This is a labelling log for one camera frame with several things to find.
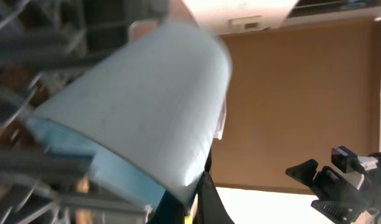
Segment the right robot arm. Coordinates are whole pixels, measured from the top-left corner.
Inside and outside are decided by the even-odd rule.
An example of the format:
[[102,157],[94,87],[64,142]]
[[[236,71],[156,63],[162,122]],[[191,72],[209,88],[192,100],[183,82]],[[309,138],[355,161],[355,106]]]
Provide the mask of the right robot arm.
[[336,224],[354,223],[367,212],[371,223],[381,223],[381,152],[364,161],[356,155],[332,154],[332,167],[317,171],[310,159],[286,169],[285,174],[310,188],[317,196],[311,206]]

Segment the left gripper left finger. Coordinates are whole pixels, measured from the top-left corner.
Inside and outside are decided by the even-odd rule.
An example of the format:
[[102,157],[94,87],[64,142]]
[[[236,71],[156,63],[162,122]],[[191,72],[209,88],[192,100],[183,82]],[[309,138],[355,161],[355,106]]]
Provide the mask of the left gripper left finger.
[[184,224],[184,217],[183,204],[166,190],[147,224]]

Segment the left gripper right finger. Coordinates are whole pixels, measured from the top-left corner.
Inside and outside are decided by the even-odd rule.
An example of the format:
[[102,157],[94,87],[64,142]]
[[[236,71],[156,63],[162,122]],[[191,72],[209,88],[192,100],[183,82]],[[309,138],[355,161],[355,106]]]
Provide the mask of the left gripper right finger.
[[197,188],[197,215],[198,224],[234,224],[228,215],[217,188],[212,180],[212,150],[207,157],[204,171]]

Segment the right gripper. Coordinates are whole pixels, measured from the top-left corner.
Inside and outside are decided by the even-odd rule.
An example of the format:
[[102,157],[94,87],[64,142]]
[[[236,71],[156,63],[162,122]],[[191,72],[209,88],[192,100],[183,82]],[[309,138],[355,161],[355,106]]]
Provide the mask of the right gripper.
[[306,186],[313,183],[318,199],[312,201],[311,206],[330,221],[352,223],[359,213],[380,211],[380,199],[373,193],[357,189],[329,166],[324,166],[316,175],[317,168],[318,162],[310,159],[287,168],[285,174]]

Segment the blue cup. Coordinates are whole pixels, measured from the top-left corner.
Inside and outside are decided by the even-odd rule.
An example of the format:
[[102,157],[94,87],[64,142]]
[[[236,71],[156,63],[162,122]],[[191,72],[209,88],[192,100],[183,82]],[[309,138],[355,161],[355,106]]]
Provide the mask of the blue cup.
[[225,44],[167,22],[118,49],[26,120],[54,154],[92,156],[92,181],[138,205],[189,207],[232,74]]

